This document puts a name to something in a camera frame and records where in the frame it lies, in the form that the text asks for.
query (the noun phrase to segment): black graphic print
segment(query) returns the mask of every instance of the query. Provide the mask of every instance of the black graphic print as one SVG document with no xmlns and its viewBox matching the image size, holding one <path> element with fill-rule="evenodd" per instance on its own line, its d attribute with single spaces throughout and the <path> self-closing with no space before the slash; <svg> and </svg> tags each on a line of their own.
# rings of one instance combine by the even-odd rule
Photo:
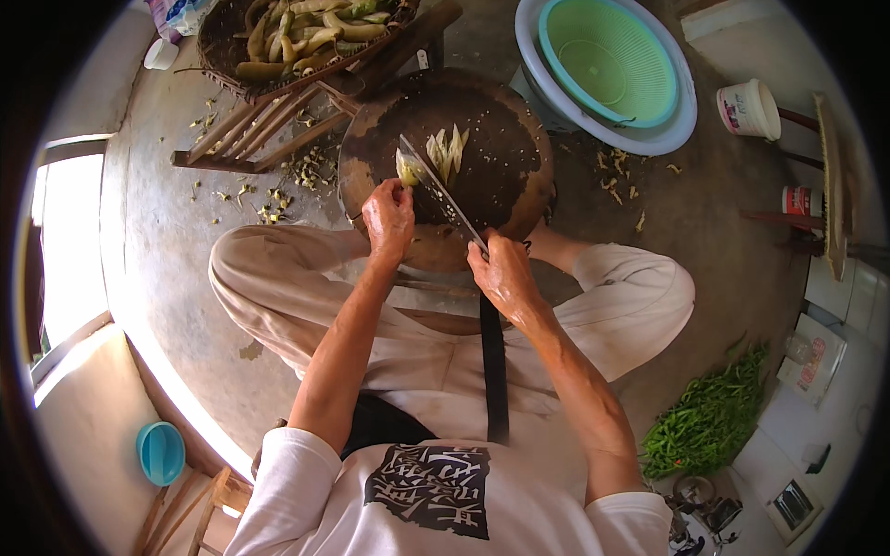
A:
<svg viewBox="0 0 890 556">
<path fill-rule="evenodd" d="M 365 505 L 379 502 L 402 521 L 489 540 L 490 459 L 484 447 L 390 446 L 365 481 Z"/>
</svg>

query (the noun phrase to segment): beige pants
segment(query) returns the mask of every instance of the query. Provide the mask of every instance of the beige pants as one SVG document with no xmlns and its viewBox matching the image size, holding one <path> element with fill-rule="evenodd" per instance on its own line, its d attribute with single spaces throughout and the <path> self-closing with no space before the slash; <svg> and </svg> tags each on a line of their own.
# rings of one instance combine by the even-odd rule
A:
<svg viewBox="0 0 890 556">
<path fill-rule="evenodd" d="M 222 306 L 301 378 L 352 291 L 322 274 L 350 260 L 344 233 L 245 226 L 219 238 L 210 255 L 210 282 Z M 666 256 L 594 245 L 578 256 L 572 275 L 584 293 L 556 307 L 556 317 L 609 381 L 664 350 L 692 314 L 692 278 Z M 571 451 L 577 441 L 528 339 L 512 328 L 504 343 L 511 446 L 543 456 L 538 463 L 552 475 L 554 451 Z M 440 438 L 486 439 L 479 335 L 437 332 L 385 304 L 363 388 L 379 391 Z M 570 482 L 579 479 L 572 474 Z"/>
</svg>

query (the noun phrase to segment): wooden cutting board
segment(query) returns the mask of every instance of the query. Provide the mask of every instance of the wooden cutting board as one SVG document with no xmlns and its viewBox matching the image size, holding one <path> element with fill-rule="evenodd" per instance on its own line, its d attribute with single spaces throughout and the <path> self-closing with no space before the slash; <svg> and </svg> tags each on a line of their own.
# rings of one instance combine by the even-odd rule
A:
<svg viewBox="0 0 890 556">
<path fill-rule="evenodd" d="M 442 128 L 450 138 L 454 124 L 470 136 L 451 196 L 477 231 L 490 226 L 525 239 L 554 194 L 550 140 L 513 89 L 458 68 L 401 77 L 361 107 L 340 149 L 339 197 L 347 216 L 357 218 L 374 187 L 395 177 L 400 133 L 425 153 L 427 138 Z M 431 272 L 467 270 L 464 242 L 440 215 L 420 206 L 420 196 L 430 195 L 417 186 L 421 202 L 404 263 Z"/>
</svg>

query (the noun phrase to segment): woven bamboo basket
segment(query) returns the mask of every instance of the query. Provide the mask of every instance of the woven bamboo basket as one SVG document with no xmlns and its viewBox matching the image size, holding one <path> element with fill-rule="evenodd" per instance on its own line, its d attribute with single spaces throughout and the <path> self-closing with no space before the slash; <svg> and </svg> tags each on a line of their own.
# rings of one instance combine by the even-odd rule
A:
<svg viewBox="0 0 890 556">
<path fill-rule="evenodd" d="M 392 41 L 417 14 L 420 0 L 400 0 L 399 7 L 386 25 L 386 33 L 365 43 L 365 48 L 348 58 L 332 60 L 328 65 L 306 77 L 283 83 L 258 85 L 235 77 L 235 68 L 242 61 L 249 61 L 247 40 L 233 35 L 244 31 L 244 14 L 251 0 L 220 0 L 207 13 L 198 32 L 198 61 L 205 76 L 223 89 L 247 102 L 255 103 L 267 96 L 279 97 L 304 89 L 311 83 L 340 69 L 349 68 L 356 61 L 367 58 Z M 263 15 L 258 10 L 256 18 Z"/>
</svg>

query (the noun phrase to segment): white plastic basin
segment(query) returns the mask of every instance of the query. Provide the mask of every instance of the white plastic basin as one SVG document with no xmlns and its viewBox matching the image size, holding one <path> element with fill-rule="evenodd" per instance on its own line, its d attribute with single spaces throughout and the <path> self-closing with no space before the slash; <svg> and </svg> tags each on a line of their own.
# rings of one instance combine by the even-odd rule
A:
<svg viewBox="0 0 890 556">
<path fill-rule="evenodd" d="M 526 80 L 531 90 L 542 97 L 549 108 L 559 116 L 576 124 L 597 139 L 612 147 L 644 156 L 663 155 L 679 149 L 692 135 L 698 119 L 699 108 L 695 99 L 695 84 L 689 64 L 674 37 L 654 15 L 633 0 L 613 0 L 633 13 L 649 27 L 660 40 L 667 56 L 674 65 L 679 95 L 674 114 L 664 123 L 648 129 L 623 127 L 616 128 L 612 122 L 596 114 L 585 112 L 559 86 L 550 75 L 546 60 L 538 47 L 538 16 L 546 0 L 521 0 L 516 8 L 515 33 L 519 51 L 522 53 Z"/>
</svg>

